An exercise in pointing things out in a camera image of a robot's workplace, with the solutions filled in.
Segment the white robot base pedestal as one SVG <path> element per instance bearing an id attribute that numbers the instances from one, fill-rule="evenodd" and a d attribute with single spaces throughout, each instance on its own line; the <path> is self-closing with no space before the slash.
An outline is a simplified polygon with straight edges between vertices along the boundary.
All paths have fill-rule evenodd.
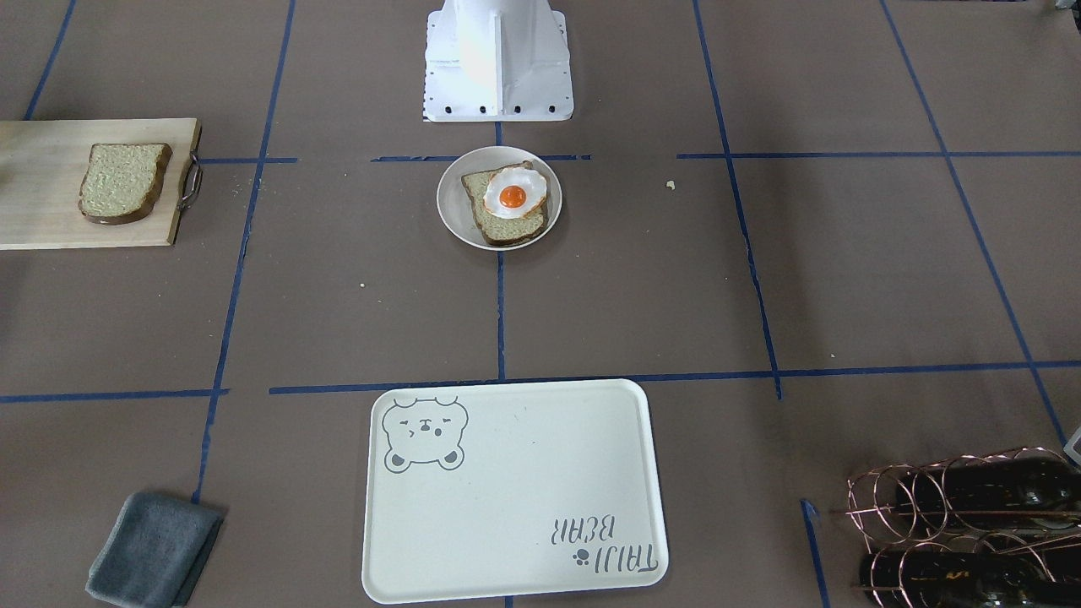
<path id="1" fill-rule="evenodd" d="M 422 119 L 568 121 L 568 21 L 547 1 L 445 1 L 426 23 Z"/>

